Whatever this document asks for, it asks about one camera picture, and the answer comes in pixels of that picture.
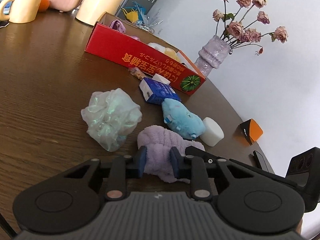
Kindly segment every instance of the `purple towel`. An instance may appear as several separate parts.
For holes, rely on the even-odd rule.
[[[138,135],[138,148],[147,147],[147,163],[145,173],[157,175],[165,182],[183,181],[189,183],[189,179],[176,179],[173,175],[172,166],[169,159],[171,147],[177,147],[180,154],[185,156],[185,149],[194,146],[204,150],[200,142],[184,140],[177,133],[163,128],[162,126],[152,125],[145,128]]]

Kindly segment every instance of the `small carton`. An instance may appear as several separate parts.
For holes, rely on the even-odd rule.
[[[109,28],[114,20],[123,22],[126,34]],[[141,41],[130,36],[137,36]],[[181,63],[148,46],[151,42],[173,49]],[[203,74],[182,51],[109,13],[105,13],[94,26],[85,51],[125,67],[138,67],[150,75],[157,73],[168,79],[173,88],[188,95],[205,81]]]
[[[144,78],[139,87],[147,103],[161,105],[165,98],[181,101],[169,85],[152,80],[151,78]]]

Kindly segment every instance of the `flower vase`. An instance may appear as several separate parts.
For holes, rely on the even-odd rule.
[[[232,51],[229,44],[214,35],[199,51],[195,65],[207,77],[213,68],[219,68],[227,55]]]

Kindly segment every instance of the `blue plush toy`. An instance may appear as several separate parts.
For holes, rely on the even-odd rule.
[[[162,102],[162,111],[164,123],[185,139],[196,139],[205,131],[200,117],[177,100],[166,98]]]

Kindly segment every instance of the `table surface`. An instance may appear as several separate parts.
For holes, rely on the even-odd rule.
[[[161,107],[144,101],[139,80],[127,68],[84,52],[91,31],[57,11],[0,29],[0,211],[17,231],[12,203],[19,192],[93,157],[111,161],[114,154],[134,154],[140,131],[165,126]],[[110,153],[86,133],[80,111],[93,92],[116,88],[128,93],[143,115],[126,143]],[[224,131],[215,147],[205,145],[208,152],[253,163],[249,154],[261,149],[244,141],[238,128],[242,120],[209,80],[191,97],[178,94],[190,111],[213,118]],[[188,187],[151,175],[128,181],[128,189],[136,191]],[[1,229],[0,239],[8,239]]]

